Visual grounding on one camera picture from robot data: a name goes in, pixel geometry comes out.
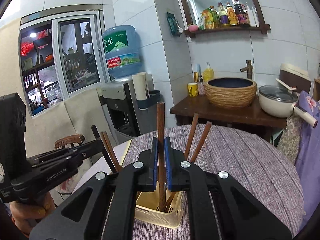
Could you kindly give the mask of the person's left hand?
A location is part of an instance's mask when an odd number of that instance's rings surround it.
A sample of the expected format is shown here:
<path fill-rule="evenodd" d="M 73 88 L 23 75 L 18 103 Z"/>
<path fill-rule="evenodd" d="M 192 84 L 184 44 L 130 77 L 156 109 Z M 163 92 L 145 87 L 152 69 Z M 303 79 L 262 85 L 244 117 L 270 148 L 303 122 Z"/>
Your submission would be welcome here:
<path fill-rule="evenodd" d="M 27 205 L 17 201 L 10 203 L 12 219 L 17 228 L 26 236 L 30 234 L 34 227 L 31 226 L 29 220 L 46 218 L 55 209 L 54 200 L 49 192 L 46 193 L 40 206 Z"/>

